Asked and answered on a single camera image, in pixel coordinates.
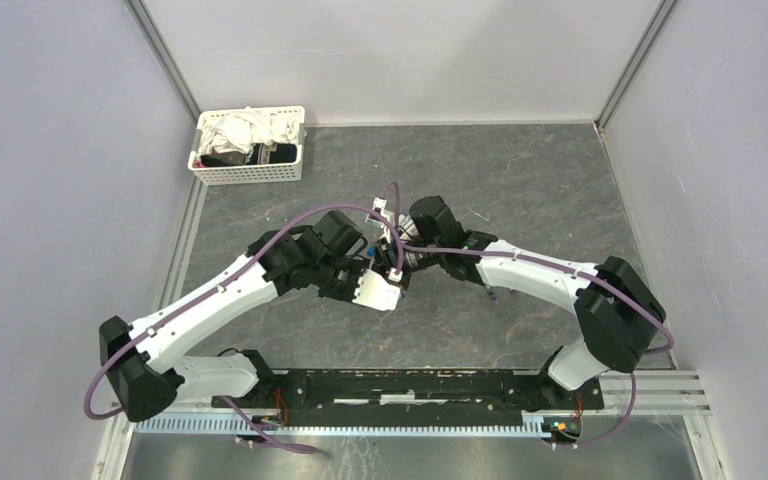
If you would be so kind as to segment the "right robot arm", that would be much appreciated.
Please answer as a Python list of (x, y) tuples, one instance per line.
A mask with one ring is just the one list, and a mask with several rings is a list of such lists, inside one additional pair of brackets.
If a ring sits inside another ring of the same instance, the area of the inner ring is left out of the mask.
[(379, 196), (366, 219), (383, 230), (372, 262), (380, 283), (405, 288), (412, 274), (438, 266), (458, 281), (521, 292), (575, 316), (579, 337), (550, 357), (537, 382), (540, 400), (551, 408), (566, 406), (603, 373), (633, 372), (655, 352), (656, 335), (666, 349), (674, 344), (663, 307), (622, 258), (576, 262), (518, 248), (463, 228), (439, 196), (416, 201), (406, 214), (390, 211)]

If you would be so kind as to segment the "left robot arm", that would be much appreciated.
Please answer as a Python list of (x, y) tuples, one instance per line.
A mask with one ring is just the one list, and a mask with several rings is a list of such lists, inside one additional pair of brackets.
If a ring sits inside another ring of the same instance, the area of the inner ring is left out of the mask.
[(266, 405), (274, 381), (252, 355), (194, 357), (189, 352), (230, 321), (291, 290), (315, 287), (325, 298), (394, 309), (405, 265), (398, 218), (386, 210), (363, 210), (384, 229), (383, 239), (396, 255), (376, 271), (351, 251), (363, 238), (346, 214), (351, 208), (319, 207), (322, 217), (313, 225), (299, 216), (265, 233), (230, 266), (172, 304), (131, 322), (118, 316), (104, 321), (99, 327), (101, 369), (85, 394), (85, 415), (102, 419), (91, 400), (103, 380), (119, 403), (111, 413), (134, 423), (192, 398), (226, 396), (250, 407)]

